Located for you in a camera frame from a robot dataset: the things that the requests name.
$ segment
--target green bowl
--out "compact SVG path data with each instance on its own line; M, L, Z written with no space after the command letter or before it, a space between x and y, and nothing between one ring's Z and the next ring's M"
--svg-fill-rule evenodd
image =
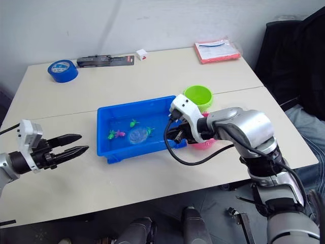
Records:
M200 112L206 112L213 102L212 92L202 85L188 87L184 95L198 106Z

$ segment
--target blue tape roll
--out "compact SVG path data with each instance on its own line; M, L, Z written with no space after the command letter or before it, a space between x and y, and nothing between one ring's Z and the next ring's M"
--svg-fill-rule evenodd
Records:
M49 66L47 72L56 82L64 83L73 80L78 75L76 66L70 60L59 60Z

